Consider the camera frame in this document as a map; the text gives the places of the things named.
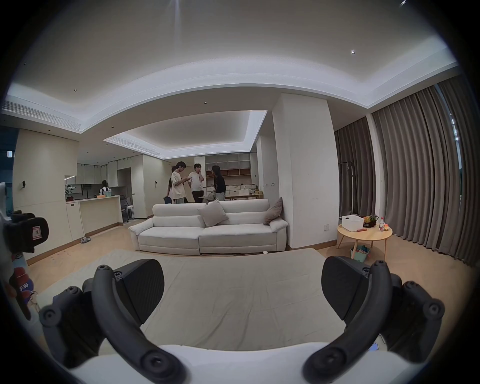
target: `kitchen counter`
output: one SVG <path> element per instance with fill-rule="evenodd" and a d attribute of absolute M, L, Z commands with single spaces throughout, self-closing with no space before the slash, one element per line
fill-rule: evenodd
<path fill-rule="evenodd" d="M 67 201 L 65 204 L 74 240 L 123 224 L 118 195 Z"/>

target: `white t-shirt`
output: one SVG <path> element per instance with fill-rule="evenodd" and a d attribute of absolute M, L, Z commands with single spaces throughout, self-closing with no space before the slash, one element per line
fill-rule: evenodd
<path fill-rule="evenodd" d="M 172 173 L 172 196 L 173 199 L 181 199 L 182 197 L 185 197 L 185 187 L 183 184 L 175 185 L 175 183 L 178 183 L 181 181 L 182 176 L 177 172 L 173 171 Z"/>
<path fill-rule="evenodd" d="M 192 191 L 203 191 L 203 185 L 200 181 L 200 173 L 191 172 L 188 177 L 191 177 L 190 183 L 192 183 Z"/>

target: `throw pillow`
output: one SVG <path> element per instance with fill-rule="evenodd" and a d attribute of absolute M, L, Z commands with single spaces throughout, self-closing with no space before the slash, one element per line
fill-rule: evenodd
<path fill-rule="evenodd" d="M 217 225 L 220 221 L 227 220 L 228 216 L 222 208 L 220 201 L 213 200 L 208 203 L 205 207 L 198 210 L 202 215 L 202 218 L 207 227 L 213 227 Z"/>
<path fill-rule="evenodd" d="M 268 225 L 270 221 L 280 216 L 283 209 L 283 199 L 280 197 L 278 201 L 273 204 L 268 210 L 265 212 L 265 221 L 264 225 Z"/>

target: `woman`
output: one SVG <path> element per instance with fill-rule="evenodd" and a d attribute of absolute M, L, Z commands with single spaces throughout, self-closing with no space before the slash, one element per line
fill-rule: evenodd
<path fill-rule="evenodd" d="M 100 195 L 104 195 L 105 192 L 111 191 L 111 189 L 110 189 L 109 187 L 107 187 L 107 181 L 106 181 L 106 180 L 103 180 L 103 181 L 102 181 L 102 185 L 103 185 L 103 187 L 102 187 L 102 189 L 99 191 L 99 192 L 100 192 L 100 193 L 99 193 Z"/>
<path fill-rule="evenodd" d="M 225 185 L 225 179 L 221 175 L 220 167 L 218 165 L 212 166 L 213 181 L 215 186 L 215 192 L 210 192 L 207 197 L 204 198 L 204 203 L 209 203 L 213 200 L 224 201 L 225 191 L 227 187 Z"/>

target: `black pants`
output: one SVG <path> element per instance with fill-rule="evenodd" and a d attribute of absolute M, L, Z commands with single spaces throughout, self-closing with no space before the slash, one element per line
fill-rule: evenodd
<path fill-rule="evenodd" d="M 196 203 L 201 203 L 203 200 L 204 192 L 203 191 L 192 191 L 193 199 Z"/>

